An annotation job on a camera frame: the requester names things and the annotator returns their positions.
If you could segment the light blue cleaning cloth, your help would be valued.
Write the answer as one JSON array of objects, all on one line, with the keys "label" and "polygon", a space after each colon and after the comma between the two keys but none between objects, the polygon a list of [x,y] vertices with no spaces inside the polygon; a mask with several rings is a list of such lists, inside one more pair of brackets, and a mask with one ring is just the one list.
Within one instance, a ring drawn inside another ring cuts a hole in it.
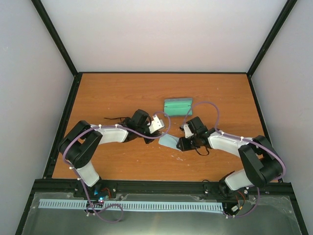
[{"label": "light blue cleaning cloth", "polygon": [[159,141],[158,141],[159,145],[180,151],[180,149],[177,148],[178,142],[179,142],[178,137],[175,137],[169,134],[162,136],[161,138],[159,138]]}]

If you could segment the black sunglasses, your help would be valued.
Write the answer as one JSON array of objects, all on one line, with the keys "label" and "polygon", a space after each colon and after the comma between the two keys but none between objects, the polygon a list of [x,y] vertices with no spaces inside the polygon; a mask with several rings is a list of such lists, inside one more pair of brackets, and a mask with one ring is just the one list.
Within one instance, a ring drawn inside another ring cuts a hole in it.
[{"label": "black sunglasses", "polygon": [[113,118],[109,118],[109,117],[105,117],[105,120],[116,120],[118,125],[124,126],[126,127],[128,122],[130,121],[130,117],[113,117]]}]

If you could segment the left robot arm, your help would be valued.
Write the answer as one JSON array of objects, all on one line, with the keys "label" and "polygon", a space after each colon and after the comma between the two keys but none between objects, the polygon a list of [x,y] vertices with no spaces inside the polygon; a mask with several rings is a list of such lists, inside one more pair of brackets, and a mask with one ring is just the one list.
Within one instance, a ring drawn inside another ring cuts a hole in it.
[{"label": "left robot arm", "polygon": [[165,135],[160,132],[165,127],[164,121],[157,113],[150,116],[138,109],[132,117],[120,117],[119,120],[114,125],[92,125],[81,120],[59,143],[58,151],[63,161],[82,181],[85,192],[91,197],[98,196],[103,188],[91,160],[99,145],[126,143],[137,138],[143,138],[149,144]]}]

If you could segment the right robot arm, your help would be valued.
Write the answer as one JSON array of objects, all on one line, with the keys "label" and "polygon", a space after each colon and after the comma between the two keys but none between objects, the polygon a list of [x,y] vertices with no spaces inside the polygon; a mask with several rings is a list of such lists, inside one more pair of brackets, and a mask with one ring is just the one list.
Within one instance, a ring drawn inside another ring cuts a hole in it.
[{"label": "right robot arm", "polygon": [[185,136],[179,138],[176,145],[181,151],[198,151],[204,147],[207,153],[215,149],[240,158],[243,169],[233,171],[219,180],[219,191],[223,197],[250,186],[263,188],[286,172],[284,163],[264,136],[245,138],[217,128],[208,129],[199,117],[189,120],[181,129]]}]

